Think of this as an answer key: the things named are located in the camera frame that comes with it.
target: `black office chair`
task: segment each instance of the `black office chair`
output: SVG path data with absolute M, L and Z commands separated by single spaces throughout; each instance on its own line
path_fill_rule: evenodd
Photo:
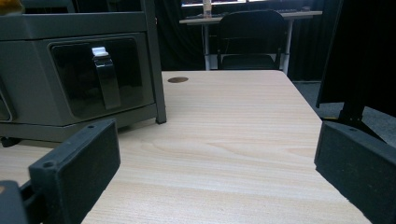
M 283 17 L 273 10 L 224 16 L 218 30 L 218 69 L 279 70 L 285 33 Z

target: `desk surface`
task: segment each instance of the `desk surface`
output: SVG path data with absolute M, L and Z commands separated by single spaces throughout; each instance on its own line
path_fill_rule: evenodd
M 287 12 L 280 13 L 282 17 L 287 20 L 300 20 L 300 19 L 310 19 L 313 16 L 319 16 L 322 14 L 322 11 L 298 11 L 298 12 Z M 216 18 L 204 18 L 204 19 L 190 19 L 190 20 L 182 20 L 179 23 L 185 23 L 187 25 L 203 25 L 203 24 L 216 24 L 222 17 Z
M 315 170 L 321 121 L 283 73 L 163 85 L 168 121 L 120 133 L 120 169 L 84 223 L 369 223 Z M 0 179 L 24 183 L 48 151 L 0 148 Z

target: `light wood grain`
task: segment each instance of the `light wood grain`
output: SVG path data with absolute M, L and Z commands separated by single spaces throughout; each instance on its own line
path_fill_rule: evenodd
M 369 223 L 315 170 L 321 121 L 283 73 L 163 86 L 168 121 L 119 134 L 121 167 L 84 223 Z M 22 183 L 47 151 L 1 148 L 0 177 Z

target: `chair backrest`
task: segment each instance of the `chair backrest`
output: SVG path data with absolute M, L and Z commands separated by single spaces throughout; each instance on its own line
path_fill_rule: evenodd
M 285 32 L 286 23 L 276 11 L 230 13 L 219 22 L 218 49 L 221 53 L 275 53 L 284 43 Z

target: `desk leg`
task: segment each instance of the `desk leg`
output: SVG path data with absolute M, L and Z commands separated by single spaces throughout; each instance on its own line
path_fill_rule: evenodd
M 204 55 L 205 55 L 205 70 L 210 70 L 210 52 L 209 52 L 209 25 L 204 25 Z
M 286 38 L 286 49 L 285 49 L 285 59 L 283 60 L 283 72 L 287 75 L 289 70 L 289 57 L 290 57 L 290 43 L 291 43 L 291 33 L 293 31 L 294 20 L 289 20 L 288 22 L 288 37 Z

